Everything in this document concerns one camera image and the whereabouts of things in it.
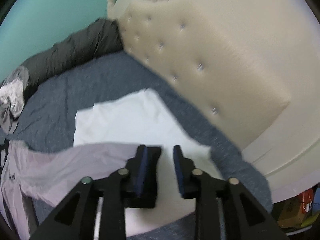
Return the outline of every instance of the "mattress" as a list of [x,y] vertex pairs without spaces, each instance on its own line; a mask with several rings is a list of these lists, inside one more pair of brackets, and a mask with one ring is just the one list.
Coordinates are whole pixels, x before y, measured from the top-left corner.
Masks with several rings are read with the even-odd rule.
[[[36,151],[55,153],[73,146],[75,116],[80,109],[96,102],[115,100],[131,92],[153,88],[191,138],[212,147],[211,157],[225,178],[237,177],[270,212],[271,195],[266,179],[250,164],[219,130],[214,128],[191,104],[179,97],[157,75],[121,51],[54,76],[41,84],[28,100],[12,135]],[[39,223],[52,207],[33,200]],[[194,216],[189,215],[163,228],[131,239],[192,239]]]

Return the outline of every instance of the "dark gray pillow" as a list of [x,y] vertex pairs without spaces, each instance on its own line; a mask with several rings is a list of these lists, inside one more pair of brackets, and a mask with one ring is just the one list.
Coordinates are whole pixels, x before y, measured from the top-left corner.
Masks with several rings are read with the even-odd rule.
[[97,19],[87,28],[73,33],[51,49],[40,52],[21,65],[29,70],[29,91],[52,76],[90,61],[95,57],[122,50],[116,21]]

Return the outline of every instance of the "wall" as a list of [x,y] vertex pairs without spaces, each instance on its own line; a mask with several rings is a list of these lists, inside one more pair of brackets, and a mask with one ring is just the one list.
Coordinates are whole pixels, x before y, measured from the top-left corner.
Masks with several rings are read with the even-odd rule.
[[0,26],[0,81],[26,58],[98,17],[107,0],[17,0]]

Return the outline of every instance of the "headboard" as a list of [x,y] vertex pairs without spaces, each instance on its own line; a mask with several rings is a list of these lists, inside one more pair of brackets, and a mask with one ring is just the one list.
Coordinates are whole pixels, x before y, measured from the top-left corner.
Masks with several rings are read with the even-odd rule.
[[304,0],[108,1],[126,52],[242,150],[275,202],[318,183],[320,25]]

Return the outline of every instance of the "bed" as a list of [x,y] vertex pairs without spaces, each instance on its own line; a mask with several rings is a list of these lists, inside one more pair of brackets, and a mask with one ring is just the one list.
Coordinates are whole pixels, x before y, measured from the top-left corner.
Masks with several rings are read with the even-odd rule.
[[[22,139],[48,153],[71,147],[78,110],[153,88],[192,138],[214,147],[222,175],[239,178],[271,211],[271,200],[319,182],[320,28],[303,0],[251,2],[108,0],[124,51],[42,83],[0,143]],[[42,222],[52,207],[33,201]],[[191,239],[193,219],[132,239]]]

